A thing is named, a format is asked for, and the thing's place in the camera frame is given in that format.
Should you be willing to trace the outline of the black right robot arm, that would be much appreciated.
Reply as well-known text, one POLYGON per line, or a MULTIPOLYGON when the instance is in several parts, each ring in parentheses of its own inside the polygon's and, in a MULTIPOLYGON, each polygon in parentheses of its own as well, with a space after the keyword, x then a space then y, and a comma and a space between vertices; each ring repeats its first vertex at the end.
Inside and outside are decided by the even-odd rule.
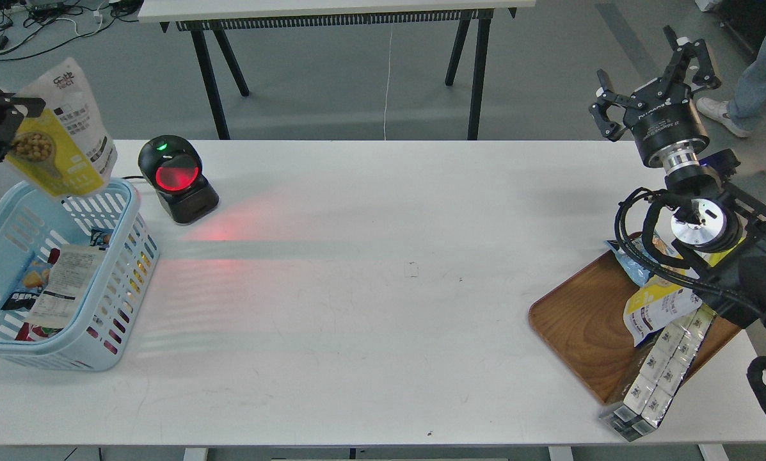
MULTIPOLYGON (((589 108, 612 142, 630 131, 644 166, 666 173, 663 190, 636 189, 620 202, 617 242, 636 262, 691 289, 740 328, 766 329, 766 205, 729 178, 738 167, 730 149, 698 159, 708 135, 693 101, 721 85, 704 39, 681 39, 669 26, 672 50, 661 76, 631 95, 616 93, 604 70, 589 108)), ((747 379, 766 415, 766 356, 753 359, 747 379)))

